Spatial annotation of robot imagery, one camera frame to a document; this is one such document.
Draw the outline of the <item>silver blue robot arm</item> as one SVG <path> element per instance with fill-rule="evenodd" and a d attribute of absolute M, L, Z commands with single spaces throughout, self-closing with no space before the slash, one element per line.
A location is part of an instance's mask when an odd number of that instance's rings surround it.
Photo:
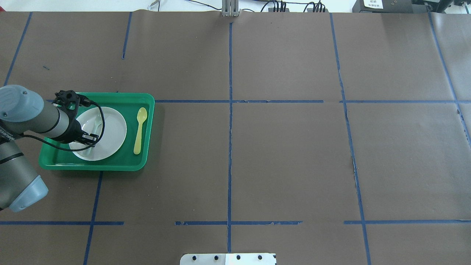
<path fill-rule="evenodd" d="M 29 163 L 16 141 L 22 138 L 36 139 L 61 151 L 61 144 L 72 142 L 90 149 L 101 140 L 101 134 L 87 133 L 77 121 L 79 107 L 98 106 L 85 95 L 72 90 L 55 93 L 49 103 L 36 92 L 20 85 L 5 85 L 0 89 L 1 115 L 1 210 L 20 212 L 37 203 L 48 194 L 48 188 L 40 174 Z M 46 140 L 27 134 L 36 134 L 54 140 Z"/>

